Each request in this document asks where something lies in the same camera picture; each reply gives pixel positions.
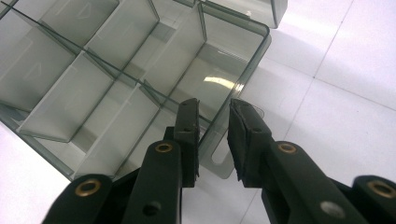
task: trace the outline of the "storage organizer box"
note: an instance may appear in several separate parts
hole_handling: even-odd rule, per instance
[[[200,163],[229,176],[231,154],[212,155],[266,25],[211,2],[59,0],[37,21],[15,2],[0,20],[0,119],[60,172],[132,172],[197,98]]]

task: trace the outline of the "white surface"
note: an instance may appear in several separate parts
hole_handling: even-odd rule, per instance
[[[387,103],[396,102],[395,85],[390,85],[396,53],[392,44],[379,38],[390,38],[396,33],[393,13],[382,13],[386,8],[391,10],[393,2],[355,0],[350,5],[351,1],[341,0],[290,0],[281,27],[272,32],[273,45],[266,54],[272,61],[262,60],[242,95],[264,110],[264,119],[277,140],[286,136],[302,146],[326,174],[348,185],[355,175],[363,174],[396,181],[392,173],[396,170],[396,112],[394,105]],[[342,37],[363,33],[364,37]],[[335,63],[343,61],[347,68]],[[374,72],[366,72],[367,63],[378,66],[371,68]],[[334,79],[332,85],[314,80],[317,70],[319,79]],[[29,157],[31,163],[25,163],[14,156],[18,145],[8,144],[5,136],[8,133],[1,132],[0,195],[2,204],[7,206],[0,210],[0,223],[38,223],[48,207],[38,204],[37,198],[51,202],[56,195],[40,190],[40,184],[49,185],[62,176],[38,167],[46,164],[39,157]],[[35,154],[26,150],[26,154]],[[15,178],[31,177],[35,182],[29,188],[19,180],[12,182]],[[12,184],[13,188],[4,187],[3,183]],[[183,223],[268,223],[261,191],[243,189],[234,173],[221,180],[202,168],[196,185],[195,189],[184,191]],[[35,197],[10,196],[16,188],[31,190]],[[18,206],[31,209],[15,211]]]

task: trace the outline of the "clear plastic tray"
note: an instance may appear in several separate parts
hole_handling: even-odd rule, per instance
[[[270,44],[268,27],[209,2],[67,1],[62,17],[81,16],[70,8],[84,2],[92,18],[84,12],[83,19],[99,24],[83,34],[75,19],[49,22],[60,2],[41,20],[18,11],[18,4],[0,20],[0,86],[7,84],[0,90],[0,119],[71,179],[119,177],[139,167],[149,144],[175,124],[178,104],[197,98],[201,164],[227,177],[231,154],[223,162],[212,155],[227,131],[230,99]],[[107,4],[115,6],[111,12],[93,13]],[[21,53],[30,33],[48,39],[36,48],[42,64],[56,69],[46,74],[53,81],[38,88],[36,101],[16,106],[16,97],[27,94],[23,78],[35,69],[31,61],[39,59]],[[21,63],[17,54],[31,61]],[[18,76],[3,72],[13,63]]]

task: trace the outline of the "clear plastic bin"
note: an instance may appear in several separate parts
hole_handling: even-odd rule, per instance
[[[38,21],[16,8],[0,20],[0,87],[7,86],[0,119],[64,175],[136,169],[190,98],[200,100],[201,164],[220,177],[231,173],[230,160],[212,155],[227,131],[230,99],[270,44],[266,25],[182,0],[57,1]],[[77,20],[94,25],[84,33]],[[26,48],[31,34],[44,37]],[[34,77],[35,61],[50,72],[35,75],[45,83],[31,78],[32,94],[25,77]],[[17,76],[9,75],[13,64]]]

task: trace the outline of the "white tile floor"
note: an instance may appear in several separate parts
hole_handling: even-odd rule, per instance
[[[348,185],[356,175],[396,182],[395,7],[394,0],[290,0],[241,96],[264,110],[276,140],[300,145]],[[6,130],[0,126],[7,205],[0,223],[37,223],[67,181]],[[260,190],[205,168],[196,188],[184,190],[183,214],[184,223],[269,223]]]

